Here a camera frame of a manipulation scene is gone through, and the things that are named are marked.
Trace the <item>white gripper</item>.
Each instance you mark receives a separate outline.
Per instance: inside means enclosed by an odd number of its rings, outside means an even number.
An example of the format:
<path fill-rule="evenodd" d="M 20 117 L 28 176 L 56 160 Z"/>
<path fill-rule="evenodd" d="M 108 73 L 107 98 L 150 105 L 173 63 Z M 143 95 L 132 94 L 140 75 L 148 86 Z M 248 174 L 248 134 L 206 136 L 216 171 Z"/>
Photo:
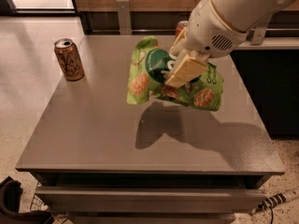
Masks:
<path fill-rule="evenodd" d="M 213 0 L 201 0 L 190 15 L 187 28 L 180 31 L 169 53 L 178 55 L 185 43 L 192 51 L 183 50 L 179 54 L 164 84 L 178 89 L 199 77 L 207 70 L 208 54 L 212 58 L 226 56 L 244 42 L 247 35 L 247 32 L 238 31 L 225 21 Z"/>

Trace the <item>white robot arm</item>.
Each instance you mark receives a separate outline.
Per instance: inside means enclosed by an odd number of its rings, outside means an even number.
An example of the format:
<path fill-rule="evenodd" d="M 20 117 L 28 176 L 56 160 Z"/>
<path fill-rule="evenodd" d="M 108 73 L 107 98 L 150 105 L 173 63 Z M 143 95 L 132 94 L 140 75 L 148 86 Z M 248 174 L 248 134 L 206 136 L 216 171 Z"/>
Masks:
<path fill-rule="evenodd" d="M 179 88 L 206 71 L 207 60 L 228 55 L 260 22 L 295 0 L 201 0 L 170 53 L 177 57 L 165 84 Z"/>

